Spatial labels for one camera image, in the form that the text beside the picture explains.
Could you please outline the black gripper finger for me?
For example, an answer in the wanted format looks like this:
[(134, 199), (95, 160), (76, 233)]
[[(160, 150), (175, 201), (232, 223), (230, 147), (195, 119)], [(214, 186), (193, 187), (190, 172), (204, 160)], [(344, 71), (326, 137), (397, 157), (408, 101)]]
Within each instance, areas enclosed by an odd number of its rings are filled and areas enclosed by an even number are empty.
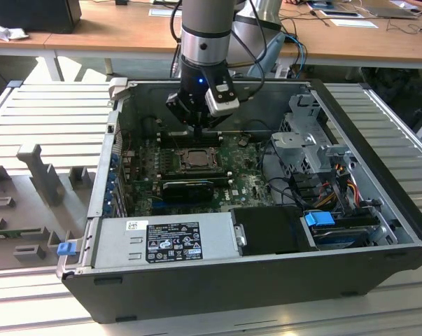
[(199, 120), (198, 137), (202, 138), (205, 132), (213, 130), (223, 121), (229, 118), (230, 115), (223, 115), (220, 117), (213, 117), (210, 113), (203, 115)]
[(192, 94), (172, 93), (167, 97), (166, 107), (194, 137), (199, 137), (199, 104)]

